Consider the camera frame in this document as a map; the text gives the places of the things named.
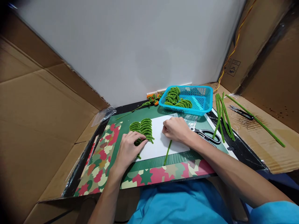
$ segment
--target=blue sleeve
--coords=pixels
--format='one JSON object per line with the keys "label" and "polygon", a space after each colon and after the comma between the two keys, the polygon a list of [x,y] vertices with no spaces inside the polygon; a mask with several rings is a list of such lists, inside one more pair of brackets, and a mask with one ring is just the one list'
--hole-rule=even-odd
{"label": "blue sleeve", "polygon": [[287,202],[269,202],[252,210],[250,214],[252,224],[298,224],[299,206]]}

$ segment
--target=brown cardboard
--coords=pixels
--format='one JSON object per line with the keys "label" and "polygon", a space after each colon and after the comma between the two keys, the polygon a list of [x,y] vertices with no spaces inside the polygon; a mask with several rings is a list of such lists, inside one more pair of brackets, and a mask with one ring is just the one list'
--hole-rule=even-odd
{"label": "brown cardboard", "polygon": [[41,38],[13,13],[8,14],[1,35],[39,63],[41,67],[48,68],[63,62]]}
{"label": "brown cardboard", "polygon": [[[240,23],[242,23],[253,1],[254,0],[250,0],[246,4]],[[231,56],[231,60],[227,64],[227,68],[221,80],[221,84],[227,90],[235,92],[239,88],[263,46],[270,38],[281,18],[288,11],[291,3],[291,0],[256,1],[242,26],[238,46]],[[234,47],[233,42],[228,55],[232,53]]]}
{"label": "brown cardboard", "polygon": [[4,39],[0,72],[1,190],[7,209],[21,223],[99,110]]}
{"label": "brown cardboard", "polygon": [[49,67],[46,70],[55,75],[60,81],[65,83],[83,99],[88,100],[88,102],[98,110],[107,108],[107,102],[102,99],[80,76],[71,70],[66,63]]}
{"label": "brown cardboard", "polygon": [[80,97],[92,104],[98,110],[108,107],[108,103],[101,98],[82,78],[71,68],[27,25],[16,15],[9,14],[2,37],[11,45],[31,58],[40,68],[56,76],[60,81],[77,93]]}
{"label": "brown cardboard", "polygon": [[24,224],[41,224],[50,221],[51,219],[73,209],[70,213],[56,220],[55,224],[75,223],[79,215],[79,207],[82,200],[64,200],[51,203],[37,203]]}
{"label": "brown cardboard", "polygon": [[39,69],[40,67],[37,64],[20,54],[10,43],[0,40],[0,82],[8,81]]}
{"label": "brown cardboard", "polygon": [[88,141],[78,143],[73,146],[73,148],[61,164],[60,168],[56,172],[55,176],[47,186],[46,190],[39,198],[39,201],[58,199],[61,197],[66,184],[68,183],[71,174],[78,164],[79,159],[81,158],[81,154],[84,152],[87,144]]}
{"label": "brown cardboard", "polygon": [[295,102],[295,84],[299,83],[298,30],[299,17],[292,22],[242,93],[244,98],[296,132],[299,132],[299,105]]}
{"label": "brown cardboard", "polygon": [[73,148],[63,161],[62,165],[56,172],[48,187],[39,198],[39,201],[47,201],[61,198],[65,190],[65,187],[71,177],[71,174],[73,173],[76,165],[79,162],[79,159],[81,158],[82,153],[84,152],[87,144],[89,143],[89,140],[92,138],[96,129],[99,126],[98,124],[94,127],[91,127],[95,117],[96,115],[89,122],[81,136],[77,139],[76,144],[73,146]]}
{"label": "brown cardboard", "polygon": [[[215,89],[218,83],[206,84]],[[218,92],[230,94],[223,86]],[[215,105],[215,94],[213,95],[213,107]],[[255,120],[247,118],[227,110],[230,123],[234,131],[249,145],[256,155],[266,164],[273,174],[290,172],[299,169],[299,134],[294,130],[275,119],[247,99],[236,96],[235,100],[254,114],[263,124],[265,124],[285,145],[283,148],[276,140]],[[224,98],[226,106],[233,105],[239,108],[228,97]]]}

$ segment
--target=scissors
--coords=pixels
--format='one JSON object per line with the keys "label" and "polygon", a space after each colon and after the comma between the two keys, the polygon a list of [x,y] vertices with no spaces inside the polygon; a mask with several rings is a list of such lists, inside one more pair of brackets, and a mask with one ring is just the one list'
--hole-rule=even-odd
{"label": "scissors", "polygon": [[190,128],[190,130],[194,131],[195,133],[197,133],[200,137],[202,137],[204,140],[206,140],[208,143],[210,143],[213,146],[219,145],[221,143],[221,139],[220,139],[220,137],[217,134],[215,135],[216,139],[213,139],[212,137],[206,135],[206,133],[209,133],[210,135],[213,136],[213,134],[214,134],[213,131],[210,131],[210,130],[198,130],[196,128]]}
{"label": "scissors", "polygon": [[240,110],[239,108],[234,107],[234,106],[232,106],[232,105],[230,105],[230,106],[231,106],[231,107],[228,107],[229,109],[231,109],[232,111],[234,111],[234,112],[236,112],[236,113],[242,115],[243,117],[246,117],[246,118],[249,119],[249,120],[253,120],[253,119],[254,119],[253,116],[251,116],[250,114],[248,114],[248,113],[246,113],[246,112]]}

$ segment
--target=yellow cable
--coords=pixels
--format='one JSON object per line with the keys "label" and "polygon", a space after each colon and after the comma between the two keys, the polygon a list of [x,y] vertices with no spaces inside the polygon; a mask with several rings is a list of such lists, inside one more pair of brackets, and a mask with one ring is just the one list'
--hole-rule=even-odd
{"label": "yellow cable", "polygon": [[241,23],[241,25],[240,25],[240,27],[239,27],[239,30],[238,30],[238,37],[237,37],[237,40],[236,40],[236,45],[235,45],[235,47],[234,47],[233,52],[229,55],[229,57],[227,58],[226,62],[225,62],[224,65],[223,65],[223,68],[222,68],[222,74],[221,74],[221,76],[220,76],[219,79],[218,79],[218,85],[217,85],[216,89],[213,91],[213,93],[215,93],[215,92],[218,90],[218,88],[220,87],[220,82],[221,82],[221,79],[222,79],[222,77],[223,77],[223,75],[224,75],[224,68],[225,68],[225,65],[228,63],[230,57],[231,57],[231,56],[233,55],[233,53],[236,51],[236,48],[237,48],[237,45],[238,45],[238,42],[239,42],[239,38],[240,38],[240,31],[241,31],[241,28],[242,28],[242,26],[243,26],[243,24],[244,24],[244,22],[245,22],[247,16],[249,15],[249,13],[250,13],[250,11],[251,11],[251,9],[252,9],[252,7],[253,7],[253,5],[255,4],[256,1],[257,1],[257,0],[254,0],[254,2],[252,3],[252,5],[251,5],[251,7],[249,8],[249,10],[248,10],[248,12],[247,12],[245,18],[243,19],[243,22]]}

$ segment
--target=blue shirt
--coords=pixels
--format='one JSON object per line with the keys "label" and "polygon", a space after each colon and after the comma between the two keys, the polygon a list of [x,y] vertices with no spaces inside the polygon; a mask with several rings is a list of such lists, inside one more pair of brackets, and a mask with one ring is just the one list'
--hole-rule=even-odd
{"label": "blue shirt", "polygon": [[[299,206],[286,201],[266,203],[252,210],[250,223],[299,223]],[[206,179],[146,186],[131,217],[133,223],[232,224],[216,188]]]}

